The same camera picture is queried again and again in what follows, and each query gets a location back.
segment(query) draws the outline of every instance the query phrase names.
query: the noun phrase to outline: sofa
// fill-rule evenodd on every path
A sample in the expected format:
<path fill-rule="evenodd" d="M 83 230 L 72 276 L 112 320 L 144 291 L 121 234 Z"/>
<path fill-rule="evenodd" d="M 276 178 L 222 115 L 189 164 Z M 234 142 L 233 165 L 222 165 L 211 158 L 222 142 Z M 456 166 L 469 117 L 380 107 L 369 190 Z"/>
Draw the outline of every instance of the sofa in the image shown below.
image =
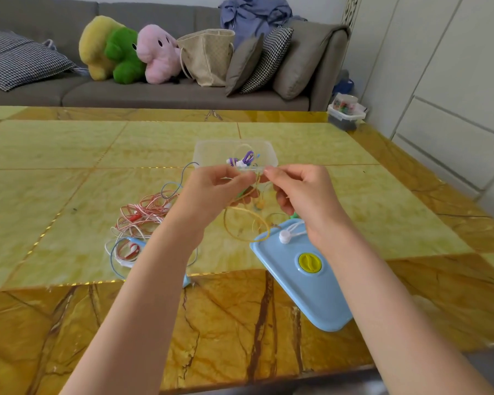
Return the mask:
<path fill-rule="evenodd" d="M 158 24 L 175 38 L 220 27 L 218 8 L 140 2 L 0 0 L 0 30 L 11 30 L 39 42 L 53 39 L 58 51 L 79 66 L 83 66 L 78 52 L 80 36 L 97 15 L 112 17 L 135 30 L 150 23 Z M 270 87 L 227 97 L 223 87 L 200 87 L 187 78 L 178 84 L 121 85 L 112 79 L 93 81 L 65 72 L 9 92 L 0 90 L 0 105 L 326 111 L 348 38 L 349 31 L 338 30 L 326 39 L 327 46 L 324 44 L 325 51 L 308 85 L 291 100 L 282 99 Z"/>

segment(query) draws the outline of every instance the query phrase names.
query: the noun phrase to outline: transparent plastic box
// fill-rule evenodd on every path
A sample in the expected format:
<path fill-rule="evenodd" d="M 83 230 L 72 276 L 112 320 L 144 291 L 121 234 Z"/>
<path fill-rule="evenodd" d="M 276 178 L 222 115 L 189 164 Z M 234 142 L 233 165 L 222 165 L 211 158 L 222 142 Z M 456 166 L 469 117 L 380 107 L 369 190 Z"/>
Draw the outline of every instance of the transparent plastic box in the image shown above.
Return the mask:
<path fill-rule="evenodd" d="M 277 154 L 269 141 L 264 139 L 220 139 L 200 140 L 194 147 L 194 162 L 200 166 L 223 165 L 229 158 L 243 159 L 252 150 L 254 161 L 251 166 L 241 170 L 263 172 L 265 166 L 278 166 Z"/>

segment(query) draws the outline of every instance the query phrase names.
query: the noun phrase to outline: green plush toy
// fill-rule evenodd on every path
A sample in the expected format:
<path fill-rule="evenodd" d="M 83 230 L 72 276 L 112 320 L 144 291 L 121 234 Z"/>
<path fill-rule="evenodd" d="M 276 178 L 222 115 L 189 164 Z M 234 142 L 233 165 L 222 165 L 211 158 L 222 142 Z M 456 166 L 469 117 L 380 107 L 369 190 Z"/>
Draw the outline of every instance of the green plush toy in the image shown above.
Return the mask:
<path fill-rule="evenodd" d="M 127 27 L 114 30 L 106 41 L 104 54 L 117 63 L 114 80 L 130 84 L 145 79 L 146 64 L 137 57 L 137 32 Z"/>

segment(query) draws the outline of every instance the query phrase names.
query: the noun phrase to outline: yellow plush toy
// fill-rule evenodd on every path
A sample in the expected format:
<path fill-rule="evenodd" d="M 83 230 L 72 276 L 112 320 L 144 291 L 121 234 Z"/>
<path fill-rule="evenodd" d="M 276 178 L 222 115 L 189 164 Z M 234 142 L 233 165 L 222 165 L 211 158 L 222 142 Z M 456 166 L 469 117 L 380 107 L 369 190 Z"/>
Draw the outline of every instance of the yellow plush toy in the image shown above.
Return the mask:
<path fill-rule="evenodd" d="M 94 80 L 106 80 L 112 76 L 116 63 L 106 58 L 104 49 L 106 39 L 124 25 L 114 19 L 99 15 L 86 25 L 79 40 L 79 55 L 88 66 L 89 74 Z"/>

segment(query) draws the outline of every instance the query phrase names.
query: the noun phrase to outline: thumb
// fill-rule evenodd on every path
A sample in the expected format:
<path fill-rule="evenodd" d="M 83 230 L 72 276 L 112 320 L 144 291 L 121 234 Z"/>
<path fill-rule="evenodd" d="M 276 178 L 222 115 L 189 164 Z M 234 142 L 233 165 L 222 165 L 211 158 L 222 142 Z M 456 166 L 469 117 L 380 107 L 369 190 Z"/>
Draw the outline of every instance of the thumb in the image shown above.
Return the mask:
<path fill-rule="evenodd" d="M 256 183 L 256 174 L 254 172 L 245 172 L 238 174 L 223 186 L 226 189 L 227 198 L 231 200 L 238 198 L 245 189 L 254 183 Z"/>
<path fill-rule="evenodd" d="M 263 173 L 265 174 L 265 177 L 271 181 L 271 183 L 276 184 L 286 193 L 296 182 L 295 179 L 289 177 L 289 175 L 282 169 L 274 166 L 266 166 Z"/>

